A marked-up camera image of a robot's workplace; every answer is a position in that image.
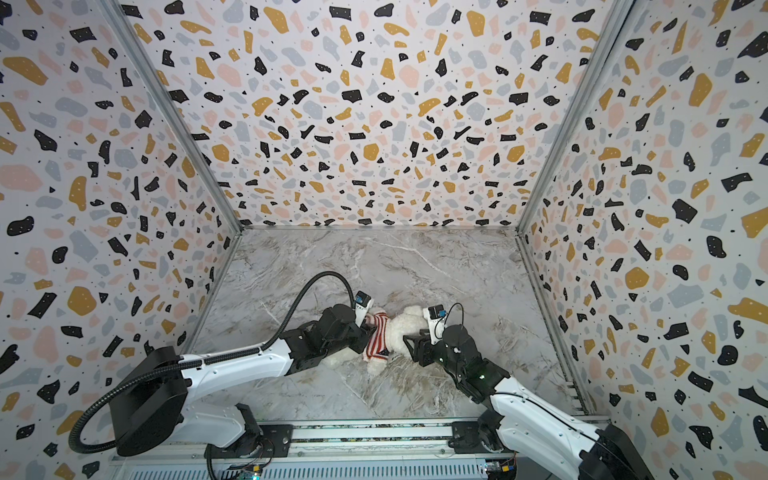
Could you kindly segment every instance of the terrazzo wallpaper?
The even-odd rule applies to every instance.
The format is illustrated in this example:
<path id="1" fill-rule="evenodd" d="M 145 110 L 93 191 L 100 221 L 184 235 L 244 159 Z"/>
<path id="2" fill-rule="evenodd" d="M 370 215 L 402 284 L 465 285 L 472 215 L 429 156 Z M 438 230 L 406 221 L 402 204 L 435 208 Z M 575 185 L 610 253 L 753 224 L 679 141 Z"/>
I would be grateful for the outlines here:
<path id="1" fill-rule="evenodd" d="M 81 413 L 192 335 L 233 232 L 104 19 L 0 2 L 0 478 L 98 478 Z M 108 409 L 86 442 L 113 437 Z"/>
<path id="2" fill-rule="evenodd" d="M 631 17 L 525 240 L 591 401 L 656 478 L 762 480 L 768 3 Z"/>
<path id="3" fill-rule="evenodd" d="M 611 7 L 125 0 L 245 225 L 516 225 Z"/>

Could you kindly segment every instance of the wire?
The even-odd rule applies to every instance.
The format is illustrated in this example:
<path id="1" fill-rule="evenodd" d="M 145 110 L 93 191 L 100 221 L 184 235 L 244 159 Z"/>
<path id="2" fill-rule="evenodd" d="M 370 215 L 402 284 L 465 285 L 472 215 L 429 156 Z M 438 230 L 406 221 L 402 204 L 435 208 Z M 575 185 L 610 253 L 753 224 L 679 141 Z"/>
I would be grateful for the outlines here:
<path id="1" fill-rule="evenodd" d="M 464 306 L 459 302 L 456 302 L 453 305 L 451 305 L 451 308 L 448 309 L 448 313 L 446 313 L 446 315 L 442 317 L 443 326 L 445 326 L 445 324 L 448 323 L 448 317 L 451 316 L 451 311 L 453 311 L 453 307 L 457 305 L 462 308 L 462 326 L 464 326 Z M 435 338 L 437 338 L 438 340 L 442 340 L 442 336 L 437 336 L 437 325 L 435 325 Z"/>
<path id="2" fill-rule="evenodd" d="M 510 392 L 496 392 L 496 393 L 494 393 L 493 395 L 509 395 L 509 396 L 518 397 L 519 399 L 523 399 L 523 400 L 525 400 L 526 402 L 530 402 L 530 403 L 533 403 L 533 404 L 534 404 L 534 405 L 536 405 L 538 408 L 540 408 L 540 409 L 544 410 L 546 413 L 548 413 L 549 415 L 551 415 L 551 416 L 552 416 L 552 417 L 553 417 L 555 420 L 559 421 L 560 423 L 562 423 L 563 425 L 567 426 L 568 428 L 570 428 L 570 429 L 571 429 L 571 430 L 573 430 L 574 432 L 578 433 L 579 435 L 581 435 L 581 436 L 583 436 L 583 437 L 585 437 L 585 438 L 587 438 L 587 439 L 590 439 L 592 442 L 594 442 L 594 444 L 595 444 L 595 445 L 598 445 L 598 446 L 602 447 L 602 449 L 603 449 L 603 450 L 605 450 L 607 453 L 611 454 L 611 456 L 612 456 L 613 458 L 615 458 L 616 460 L 618 460 L 618 461 L 619 461 L 619 463 L 621 463 L 621 464 L 622 464 L 622 465 L 623 465 L 623 466 L 624 466 L 624 467 L 625 467 L 625 468 L 626 468 L 626 469 L 627 469 L 627 470 L 628 470 L 628 471 L 629 471 L 629 472 L 630 472 L 632 475 L 634 475 L 634 477 L 635 477 L 635 478 L 637 478 L 637 480 L 641 480 L 640 476 L 639 476 L 637 473 L 635 473 L 635 472 L 634 472 L 634 470 L 633 470 L 633 469 L 632 469 L 632 468 L 631 468 L 629 465 L 627 465 L 627 463 L 626 463 L 624 460 L 622 460 L 621 458 L 619 458 L 619 457 L 618 457 L 618 455 L 616 455 L 616 454 L 615 454 L 615 453 L 613 453 L 611 450 L 609 450 L 609 449 L 608 449 L 608 447 L 606 447 L 605 445 L 602 445 L 602 444 L 601 444 L 601 443 L 600 443 L 598 440 L 595 440 L 595 439 L 593 439 L 592 437 L 590 437 L 590 436 L 589 436 L 589 435 L 587 435 L 586 433 L 584 433 L 584 432 L 582 432 L 582 431 L 580 431 L 580 430 L 576 429 L 574 426 L 572 426 L 572 425 L 568 424 L 568 423 L 567 423 L 565 420 L 561 419 L 560 417 L 558 417 L 558 416 L 557 416 L 557 415 L 555 415 L 554 413 L 550 412 L 550 411 L 549 411 L 548 409 L 546 409 L 545 407 L 543 407 L 543 406 L 539 405 L 539 404 L 538 404 L 536 401 L 534 401 L 534 400 L 531 400 L 530 398 L 526 398 L 526 397 L 524 397 L 524 396 L 522 396 L 522 395 L 519 395 L 518 393 L 510 393 Z"/>
<path id="3" fill-rule="evenodd" d="M 210 443 L 205 447 L 205 453 L 203 454 L 203 457 L 205 457 L 205 469 L 208 471 L 208 478 L 210 480 L 216 480 L 216 472 L 214 472 L 214 462 L 210 458 L 210 450 L 213 448 L 213 445 Z"/>
<path id="4" fill-rule="evenodd" d="M 344 276 L 341 273 L 333 272 L 331 270 L 320 272 L 317 275 L 313 276 L 310 279 L 310 281 L 304 285 L 304 287 L 299 292 L 299 295 L 296 296 L 296 299 L 293 301 L 293 304 L 291 304 L 290 308 L 288 309 L 288 313 L 286 314 L 286 317 L 283 320 L 283 322 L 280 324 L 280 328 L 277 329 L 275 334 L 272 335 L 272 338 L 267 340 L 266 343 L 264 343 L 261 346 L 254 346 L 253 348 L 250 348 L 250 349 L 241 350 L 239 352 L 223 353 L 221 355 L 209 357 L 205 359 L 205 364 L 210 365 L 212 363 L 225 362 L 227 360 L 232 360 L 232 359 L 239 359 L 241 356 L 255 355 L 259 352 L 269 349 L 280 338 L 280 335 L 282 335 L 283 332 L 285 331 L 291 316 L 293 316 L 293 313 L 296 312 L 296 308 L 299 306 L 299 302 L 301 302 L 301 299 L 304 297 L 304 294 L 310 289 L 310 287 L 317 280 L 320 280 L 324 276 L 334 276 L 342 281 L 342 283 L 344 284 L 344 288 L 346 288 L 346 292 L 349 295 L 349 307 L 354 310 L 355 297 L 354 295 L 352 295 L 352 287 L 349 286 L 349 282 L 346 281 L 346 278 L 344 278 Z"/>

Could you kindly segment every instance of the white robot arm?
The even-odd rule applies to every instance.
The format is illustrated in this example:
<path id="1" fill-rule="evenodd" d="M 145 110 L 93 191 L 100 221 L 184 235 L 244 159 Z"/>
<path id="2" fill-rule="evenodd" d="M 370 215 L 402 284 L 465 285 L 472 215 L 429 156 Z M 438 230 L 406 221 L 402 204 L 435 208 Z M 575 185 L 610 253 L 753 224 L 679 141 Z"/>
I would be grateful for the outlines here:
<path id="1" fill-rule="evenodd" d="M 349 305 L 326 308 L 318 320 L 285 330 L 306 291 L 324 276 L 335 276 L 344 283 Z M 244 382 L 313 368 L 341 349 L 362 353 L 375 331 L 363 322 L 371 305 L 372 298 L 364 292 L 352 295 L 343 276 L 322 272 L 302 288 L 280 328 L 264 343 L 203 355 L 178 356 L 171 346 L 156 349 L 83 413 L 70 431 L 69 446 L 77 453 L 116 448 L 118 455 L 131 456 L 167 441 L 199 442 L 226 450 L 222 455 L 250 454 L 262 434 L 250 409 L 242 405 L 221 408 L 198 400 Z M 83 443 L 85 424 L 107 404 L 115 440 Z"/>
<path id="2" fill-rule="evenodd" d="M 527 390 L 482 357 L 463 325 L 446 326 L 442 305 L 425 308 L 423 314 L 429 329 L 403 336 L 412 360 L 421 366 L 438 363 L 457 389 L 488 408 L 476 429 L 449 443 L 455 451 L 509 449 L 563 480 L 653 480 L 622 430 L 582 422 Z"/>

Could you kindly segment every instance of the white teddy bear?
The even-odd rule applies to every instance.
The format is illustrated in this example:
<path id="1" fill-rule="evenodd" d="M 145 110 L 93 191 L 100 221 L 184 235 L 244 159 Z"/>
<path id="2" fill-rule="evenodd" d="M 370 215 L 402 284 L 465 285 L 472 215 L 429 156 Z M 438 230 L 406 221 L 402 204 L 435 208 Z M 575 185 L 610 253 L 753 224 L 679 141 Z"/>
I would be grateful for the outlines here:
<path id="1" fill-rule="evenodd" d="M 422 316 L 422 307 L 408 306 L 393 319 L 382 309 L 371 309 L 366 315 L 366 323 L 376 325 L 376 331 L 368 342 L 362 359 L 368 363 L 368 374 L 377 376 L 384 371 L 388 359 L 396 355 L 409 356 L 408 347 L 403 342 L 404 335 L 418 335 L 419 330 L 426 329 L 427 322 Z M 344 349 L 327 356 L 323 365 L 335 369 L 343 362 L 358 358 L 359 354 L 351 349 Z"/>

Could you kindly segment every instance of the gray marble surface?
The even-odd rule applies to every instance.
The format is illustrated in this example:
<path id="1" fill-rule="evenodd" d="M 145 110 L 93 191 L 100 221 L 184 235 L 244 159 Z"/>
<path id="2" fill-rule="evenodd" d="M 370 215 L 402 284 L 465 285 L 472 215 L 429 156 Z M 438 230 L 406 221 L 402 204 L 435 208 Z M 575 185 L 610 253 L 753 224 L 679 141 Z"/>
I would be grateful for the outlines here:
<path id="1" fill-rule="evenodd" d="M 571 412 L 565 379 L 511 230 L 246 230 L 193 348 L 209 353 L 269 339 L 313 275 L 335 270 L 390 316 L 406 306 L 461 302 L 478 350 L 542 398 Z M 319 280 L 288 328 L 347 303 Z M 459 322 L 458 307 L 450 323 Z M 390 359 L 370 377 L 362 359 L 262 379 L 204 399 L 244 402 L 257 419 L 330 420 L 476 416 L 484 410 L 437 365 Z"/>

